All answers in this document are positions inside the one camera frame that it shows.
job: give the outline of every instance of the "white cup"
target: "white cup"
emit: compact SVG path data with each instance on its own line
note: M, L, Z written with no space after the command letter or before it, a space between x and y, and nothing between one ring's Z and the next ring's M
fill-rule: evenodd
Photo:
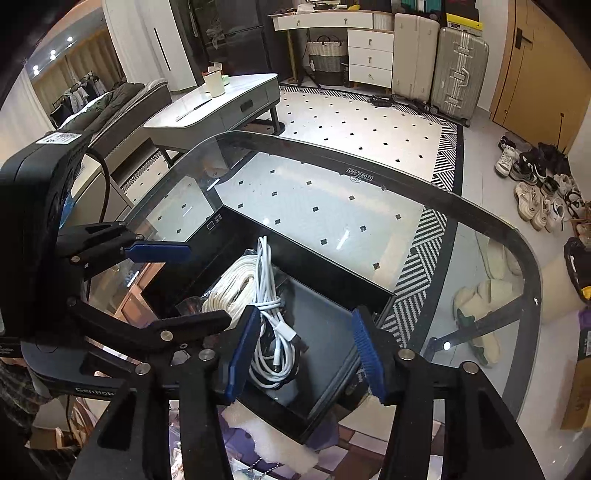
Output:
M205 80L205 84L207 85L209 93L211 93L212 97L219 97L220 95L223 95L226 92L223 87L221 70L204 73L203 80Z

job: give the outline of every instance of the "white wardrobe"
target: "white wardrobe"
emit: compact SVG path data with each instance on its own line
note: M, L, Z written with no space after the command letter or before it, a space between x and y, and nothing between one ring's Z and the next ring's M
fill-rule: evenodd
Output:
M197 82L168 0L102 0L105 20L128 82L168 80L179 92Z

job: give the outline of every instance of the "black cabinet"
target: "black cabinet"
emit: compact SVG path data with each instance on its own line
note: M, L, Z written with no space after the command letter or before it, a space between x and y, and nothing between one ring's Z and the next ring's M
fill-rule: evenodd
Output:
M224 73L277 73L291 76L287 36L276 32L271 15L291 8L291 0L170 0L190 61L206 71L221 62Z

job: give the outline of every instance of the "blue gripper pad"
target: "blue gripper pad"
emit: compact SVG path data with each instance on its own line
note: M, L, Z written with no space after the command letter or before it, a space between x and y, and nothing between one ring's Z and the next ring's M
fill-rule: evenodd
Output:
M191 247L184 242L139 241L125 249L125 256L136 263L184 263Z
M242 315L248 315L248 308ZM230 403L234 402L244 389L260 332L261 313L257 308L253 308L229 364L228 386L224 397Z
M383 404L386 399L384 366L369 334L369 329L374 329L375 325L371 317L369 315L362 315L359 309L353 311L352 324L355 346L361 358L365 378L368 381L372 394L378 397Z

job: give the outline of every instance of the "wooden door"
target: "wooden door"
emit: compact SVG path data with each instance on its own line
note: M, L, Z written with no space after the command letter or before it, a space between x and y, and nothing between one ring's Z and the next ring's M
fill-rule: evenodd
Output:
M591 98L591 70L533 1L510 0L510 5L515 6L509 12L514 32L507 38L501 69L506 77L499 79L491 117L534 146L556 145L562 120L558 147L568 151Z

